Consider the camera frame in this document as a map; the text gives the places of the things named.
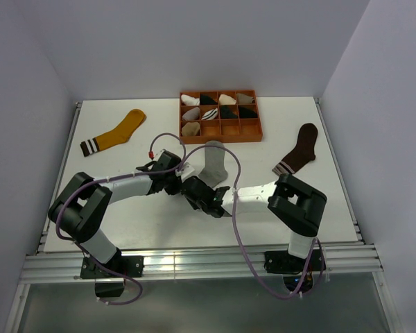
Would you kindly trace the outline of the grey sock black stripes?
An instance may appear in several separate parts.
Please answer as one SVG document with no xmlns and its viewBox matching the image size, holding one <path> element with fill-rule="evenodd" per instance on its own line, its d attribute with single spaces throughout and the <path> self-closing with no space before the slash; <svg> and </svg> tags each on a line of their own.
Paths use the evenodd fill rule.
<svg viewBox="0 0 416 333">
<path fill-rule="evenodd" d="M 225 150 L 221 142 L 209 141 L 206 143 L 205 166 L 198 177 L 210 187 L 215 187 L 225 181 L 228 172 L 225 169 Z"/>
</svg>

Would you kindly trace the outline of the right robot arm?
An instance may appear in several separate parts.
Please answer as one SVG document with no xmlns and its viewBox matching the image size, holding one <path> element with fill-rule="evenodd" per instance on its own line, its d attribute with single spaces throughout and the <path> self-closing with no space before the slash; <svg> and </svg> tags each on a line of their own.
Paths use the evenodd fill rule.
<svg viewBox="0 0 416 333">
<path fill-rule="evenodd" d="M 286 253 L 290 268 L 299 271 L 310 262 L 310 249 L 317 237 L 327 197 L 291 174 L 265 185 L 212 189 L 199 177 L 182 184 L 181 194 L 195 210 L 214 218 L 245 213 L 272 213 L 291 231 Z"/>
</svg>

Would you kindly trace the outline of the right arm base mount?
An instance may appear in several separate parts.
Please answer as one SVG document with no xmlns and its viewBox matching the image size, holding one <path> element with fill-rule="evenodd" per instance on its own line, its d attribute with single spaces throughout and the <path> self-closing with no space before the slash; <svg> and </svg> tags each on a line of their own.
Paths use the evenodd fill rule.
<svg viewBox="0 0 416 333">
<path fill-rule="evenodd" d="M 288 254 L 287 250 L 272 250 L 264 253 L 264 269 L 266 273 L 283 275 L 285 287 L 290 292 L 294 292 L 300 283 L 306 259 L 300 259 Z M 315 249 L 309 260 L 306 276 L 299 289 L 299 294 L 308 293 L 315 286 L 314 273 L 319 273 L 319 278 L 323 276 L 327 269 L 323 252 Z"/>
</svg>

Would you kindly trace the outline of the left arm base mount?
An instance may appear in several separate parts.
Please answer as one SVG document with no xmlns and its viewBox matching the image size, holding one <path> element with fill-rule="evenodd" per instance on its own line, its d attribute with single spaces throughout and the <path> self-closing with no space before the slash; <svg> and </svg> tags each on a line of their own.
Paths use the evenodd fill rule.
<svg viewBox="0 0 416 333">
<path fill-rule="evenodd" d="M 128 276 L 129 278 L 140 278 L 144 268 L 143 256 L 121 256 L 118 259 L 112 259 L 105 268 Z M 99 268 L 90 258 L 84 258 L 80 270 L 82 280 L 99 280 L 105 278 L 115 278 L 116 276 Z M 97 297 L 110 300 L 118 298 L 125 290 L 126 281 L 123 282 L 96 282 L 94 291 Z"/>
</svg>

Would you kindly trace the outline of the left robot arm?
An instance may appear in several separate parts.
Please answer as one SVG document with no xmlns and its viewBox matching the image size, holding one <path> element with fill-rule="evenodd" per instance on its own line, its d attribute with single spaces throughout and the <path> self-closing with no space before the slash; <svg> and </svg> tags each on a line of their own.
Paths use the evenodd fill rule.
<svg viewBox="0 0 416 333">
<path fill-rule="evenodd" d="M 121 251 L 101 230 L 107 207 L 120 200 L 163 190 L 170 195 L 178 193 L 181 179 L 176 176 L 175 168 L 180 163 L 180 157 L 163 151 L 157 161 L 138 167 L 131 176 L 97 182 L 87 173 L 79 172 L 50 206 L 48 218 L 96 259 L 100 273 L 113 277 L 126 267 Z"/>
</svg>

